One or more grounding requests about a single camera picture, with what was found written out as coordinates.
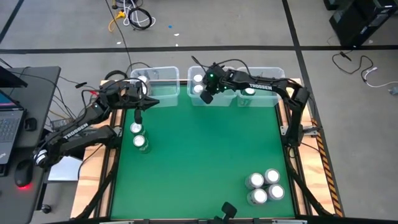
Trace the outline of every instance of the green mat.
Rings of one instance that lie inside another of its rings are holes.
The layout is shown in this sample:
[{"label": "green mat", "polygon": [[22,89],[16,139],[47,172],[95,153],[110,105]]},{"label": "green mat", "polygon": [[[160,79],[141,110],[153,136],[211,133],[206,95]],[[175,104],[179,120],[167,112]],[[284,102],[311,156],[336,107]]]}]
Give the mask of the green mat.
[{"label": "green mat", "polygon": [[[132,144],[127,111],[111,218],[178,219],[222,215],[229,202],[236,218],[293,217],[292,197],[274,108],[192,106],[182,86],[178,106],[143,113],[152,151]],[[253,207],[245,178],[269,168],[280,172],[281,201]]]}]

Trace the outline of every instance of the wooden table frame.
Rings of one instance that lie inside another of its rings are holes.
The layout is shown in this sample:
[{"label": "wooden table frame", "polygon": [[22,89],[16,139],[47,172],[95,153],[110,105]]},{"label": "wooden table frame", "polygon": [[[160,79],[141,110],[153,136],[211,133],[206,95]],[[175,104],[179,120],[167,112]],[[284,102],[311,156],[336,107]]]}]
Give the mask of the wooden table frame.
[{"label": "wooden table frame", "polygon": [[[300,79],[295,79],[296,82],[301,83]],[[286,113],[287,107],[279,102],[275,106],[279,126],[288,126],[290,122],[290,115]],[[123,126],[125,119],[125,111],[118,110],[114,111],[107,121],[104,121],[97,126],[111,125],[111,126]],[[308,107],[305,108],[302,117],[303,126],[316,126],[317,122],[311,118]],[[340,204],[340,196],[338,189],[335,184],[335,178],[333,174],[333,168],[331,166],[329,154],[326,146],[323,144],[324,136],[323,132],[320,131],[317,136],[304,136],[303,143],[315,147],[319,150],[316,151],[311,147],[301,145],[294,149],[296,154],[295,159],[290,159],[292,164],[305,181],[307,187],[311,193],[320,202],[323,208],[330,213],[335,213],[338,216],[343,217],[343,209]],[[88,147],[85,152],[84,158],[90,156],[95,147]],[[100,148],[91,159],[87,160],[85,165],[81,168],[80,179],[76,189],[75,201],[73,202],[71,217],[79,215],[83,209],[88,205],[98,187],[103,182],[106,174],[110,171],[115,159],[118,161],[119,152],[114,149],[108,149],[105,147]],[[316,212],[309,204],[307,199],[303,196],[302,191],[298,187],[297,183],[290,179],[290,188],[294,189],[292,198],[294,201],[294,210],[296,215],[316,215]],[[113,197],[113,186],[116,178],[110,183],[103,198],[99,202],[96,210],[91,214],[92,217],[107,217],[111,213],[111,201]]]}]

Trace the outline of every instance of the yellow cable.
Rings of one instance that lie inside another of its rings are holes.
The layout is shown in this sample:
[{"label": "yellow cable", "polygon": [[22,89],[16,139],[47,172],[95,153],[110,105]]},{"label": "yellow cable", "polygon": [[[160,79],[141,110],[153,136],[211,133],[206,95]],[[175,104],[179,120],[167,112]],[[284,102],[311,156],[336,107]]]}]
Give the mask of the yellow cable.
[{"label": "yellow cable", "polygon": [[49,110],[49,112],[52,113],[52,114],[54,114],[54,115],[57,115],[57,116],[60,117],[60,118],[66,119],[66,117],[64,117],[64,116],[62,116],[62,115],[60,115],[60,114],[57,114],[56,112],[54,112],[54,111],[52,111],[52,110]]},{"label": "yellow cable", "polygon": [[108,31],[109,32],[113,32],[114,27],[112,28],[112,23],[116,22],[116,20],[120,19],[120,18],[125,18],[126,15],[124,12],[119,11],[119,13],[116,15],[115,19],[112,19],[111,22],[108,24]]}]

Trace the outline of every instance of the black box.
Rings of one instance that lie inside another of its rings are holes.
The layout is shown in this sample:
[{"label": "black box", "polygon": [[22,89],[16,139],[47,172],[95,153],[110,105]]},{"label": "black box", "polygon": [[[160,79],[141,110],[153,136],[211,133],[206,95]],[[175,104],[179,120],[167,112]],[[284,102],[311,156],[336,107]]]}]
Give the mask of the black box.
[{"label": "black box", "polygon": [[397,10],[395,0],[350,0],[341,3],[329,22],[342,46],[362,45]]},{"label": "black box", "polygon": [[326,8],[331,11],[331,10],[336,10],[338,6],[340,5],[342,0],[323,0],[325,3]]}]

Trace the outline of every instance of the laptop keyboard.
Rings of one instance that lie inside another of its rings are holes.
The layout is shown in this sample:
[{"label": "laptop keyboard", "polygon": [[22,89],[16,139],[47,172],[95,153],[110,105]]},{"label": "laptop keyboard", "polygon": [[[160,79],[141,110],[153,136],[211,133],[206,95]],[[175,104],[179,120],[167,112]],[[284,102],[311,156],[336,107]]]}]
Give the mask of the laptop keyboard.
[{"label": "laptop keyboard", "polygon": [[19,118],[0,118],[0,142],[11,142],[17,132]]}]

